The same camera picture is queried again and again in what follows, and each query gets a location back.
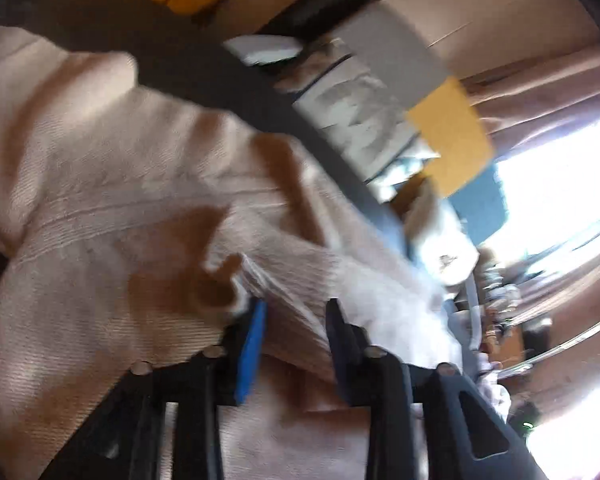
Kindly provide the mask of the beige knit sweater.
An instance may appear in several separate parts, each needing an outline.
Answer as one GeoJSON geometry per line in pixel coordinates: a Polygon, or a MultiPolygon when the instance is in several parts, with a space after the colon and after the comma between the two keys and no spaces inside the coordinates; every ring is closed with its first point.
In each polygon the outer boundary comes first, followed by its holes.
{"type": "Polygon", "coordinates": [[[460,364],[439,289],[302,145],[143,87],[124,52],[0,26],[0,466],[35,479],[135,362],[268,304],[260,374],[221,422],[230,479],[359,479],[326,302],[402,361],[460,364]]]}

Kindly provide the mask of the white knit garment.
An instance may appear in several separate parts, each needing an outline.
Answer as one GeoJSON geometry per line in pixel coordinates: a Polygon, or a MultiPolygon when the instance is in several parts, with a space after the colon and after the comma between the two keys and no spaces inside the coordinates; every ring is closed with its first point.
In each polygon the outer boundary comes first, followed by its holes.
{"type": "Polygon", "coordinates": [[[484,352],[476,352],[478,376],[476,385],[480,394],[486,399],[498,416],[507,422],[512,397],[505,386],[498,382],[498,374],[503,369],[502,363],[490,361],[484,352]]]}

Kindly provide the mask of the deer print cushion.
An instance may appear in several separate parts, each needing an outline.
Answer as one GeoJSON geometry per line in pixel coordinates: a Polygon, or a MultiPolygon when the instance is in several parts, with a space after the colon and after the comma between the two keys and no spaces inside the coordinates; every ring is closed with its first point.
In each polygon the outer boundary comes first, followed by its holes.
{"type": "Polygon", "coordinates": [[[451,204],[425,180],[404,218],[404,232],[415,263],[441,286],[469,278],[479,253],[451,204]]]}

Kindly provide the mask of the grey yellow blue sofa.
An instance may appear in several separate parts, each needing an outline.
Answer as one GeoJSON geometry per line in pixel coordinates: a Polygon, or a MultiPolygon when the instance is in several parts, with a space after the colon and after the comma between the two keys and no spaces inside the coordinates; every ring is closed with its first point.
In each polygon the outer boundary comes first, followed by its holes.
{"type": "MultiPolygon", "coordinates": [[[[224,46],[246,65],[272,68],[276,87],[286,70],[336,39],[387,85],[407,119],[440,154],[417,172],[451,204],[474,245],[483,243],[507,218],[492,143],[460,82],[388,6],[370,3],[309,44],[291,37],[245,35],[224,46]]],[[[397,185],[366,185],[377,200],[388,202],[411,177],[397,185]]]]}

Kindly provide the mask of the patterned window curtain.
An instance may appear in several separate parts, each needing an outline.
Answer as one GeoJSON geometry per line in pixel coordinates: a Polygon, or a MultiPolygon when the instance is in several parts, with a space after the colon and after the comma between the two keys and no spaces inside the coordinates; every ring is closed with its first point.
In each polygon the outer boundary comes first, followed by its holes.
{"type": "Polygon", "coordinates": [[[498,159],[600,120],[600,44],[488,70],[463,81],[498,159]]]}

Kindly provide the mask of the tiger print cushion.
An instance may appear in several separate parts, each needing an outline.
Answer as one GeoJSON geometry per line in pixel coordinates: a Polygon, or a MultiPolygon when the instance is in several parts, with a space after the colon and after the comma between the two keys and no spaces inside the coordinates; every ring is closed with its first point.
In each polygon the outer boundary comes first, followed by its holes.
{"type": "Polygon", "coordinates": [[[397,185],[440,154],[379,77],[339,39],[321,44],[276,89],[367,185],[397,185]]]}

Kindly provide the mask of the black padded table mat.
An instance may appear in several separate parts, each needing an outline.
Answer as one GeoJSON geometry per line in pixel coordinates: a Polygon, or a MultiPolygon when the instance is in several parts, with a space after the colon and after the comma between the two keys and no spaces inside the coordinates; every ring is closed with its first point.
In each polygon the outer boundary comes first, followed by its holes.
{"type": "Polygon", "coordinates": [[[293,136],[341,192],[402,256],[401,222],[375,200],[344,159],[265,76],[205,40],[186,20],[152,0],[0,0],[0,24],[36,32],[67,50],[124,51],[140,83],[196,104],[228,110],[263,132],[293,136]]]}

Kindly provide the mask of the black rolled mat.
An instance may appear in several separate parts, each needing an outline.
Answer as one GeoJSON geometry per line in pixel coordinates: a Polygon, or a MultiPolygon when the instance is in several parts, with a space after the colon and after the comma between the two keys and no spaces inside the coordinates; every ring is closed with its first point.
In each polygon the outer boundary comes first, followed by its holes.
{"type": "Polygon", "coordinates": [[[296,0],[263,25],[257,34],[291,37],[309,44],[376,1],[379,0],[296,0]]]}

